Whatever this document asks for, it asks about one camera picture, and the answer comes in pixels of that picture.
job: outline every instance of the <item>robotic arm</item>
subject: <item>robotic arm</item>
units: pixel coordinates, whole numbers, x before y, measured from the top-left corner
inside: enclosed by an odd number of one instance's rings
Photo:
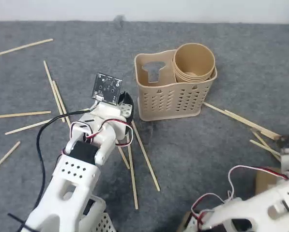
[[[226,200],[205,214],[201,231],[289,232],[289,136],[280,137],[277,144],[281,148],[281,173],[288,178],[279,178],[276,186],[246,201],[241,198]],[[248,220],[250,228],[237,229],[233,223],[236,219]],[[197,221],[193,217],[185,232],[198,231],[194,224]]]
[[[121,81],[102,73],[96,77],[96,104],[70,128],[70,140],[55,167],[38,206],[30,213],[22,232],[115,232],[104,213],[106,203],[92,195],[103,165],[117,140],[122,140],[132,120],[133,103],[128,94],[119,101]]]

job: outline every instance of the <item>beige basket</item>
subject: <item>beige basket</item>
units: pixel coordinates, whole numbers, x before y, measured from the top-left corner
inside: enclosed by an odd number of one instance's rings
[[[172,58],[176,50],[155,54],[138,54],[135,57],[138,84],[138,108],[143,121],[196,116],[201,111],[207,93],[217,77],[214,71],[209,80],[201,83],[176,83]],[[164,62],[159,70],[158,82],[149,82],[148,71],[143,66],[150,62]]]

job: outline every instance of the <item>gray carpet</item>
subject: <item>gray carpet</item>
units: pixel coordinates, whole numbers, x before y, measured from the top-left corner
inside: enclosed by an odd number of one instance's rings
[[[52,111],[51,115],[0,119],[0,158],[16,141],[22,142],[0,166],[0,231],[16,231],[18,223],[7,213],[25,219],[40,189],[35,148],[38,128],[7,136],[4,133],[58,114],[44,59],[68,110],[74,111],[91,105],[97,72],[122,78],[122,88],[135,100],[136,54],[173,49],[188,42],[203,43],[215,53],[219,73],[206,101],[277,133],[289,134],[287,25],[0,22],[0,51],[48,38],[54,38],[54,42],[0,56],[0,114]],[[175,231],[201,194],[210,191],[227,197],[227,172],[232,166],[279,166],[269,153],[249,143],[254,137],[248,127],[205,106],[197,117],[156,122],[143,122],[137,109],[135,112],[135,123],[161,192],[156,191],[139,145],[134,142],[139,199],[139,210],[135,210],[131,177],[115,149],[101,168],[94,193],[105,199],[107,211],[121,232]],[[68,141],[68,131],[67,124],[59,121],[41,138],[47,180]],[[255,172],[236,172],[236,195],[244,199],[252,196]],[[209,198],[200,207],[218,203]]]

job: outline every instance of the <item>paper cup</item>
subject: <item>paper cup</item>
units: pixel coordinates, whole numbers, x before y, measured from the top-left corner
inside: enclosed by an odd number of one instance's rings
[[[215,67],[212,51],[199,43],[180,46],[173,57],[173,69],[178,79],[204,81],[210,78]]]

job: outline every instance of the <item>black circuit board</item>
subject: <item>black circuit board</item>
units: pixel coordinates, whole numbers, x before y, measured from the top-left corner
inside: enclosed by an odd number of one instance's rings
[[[92,98],[112,105],[117,105],[121,90],[122,80],[98,73],[92,91]]]

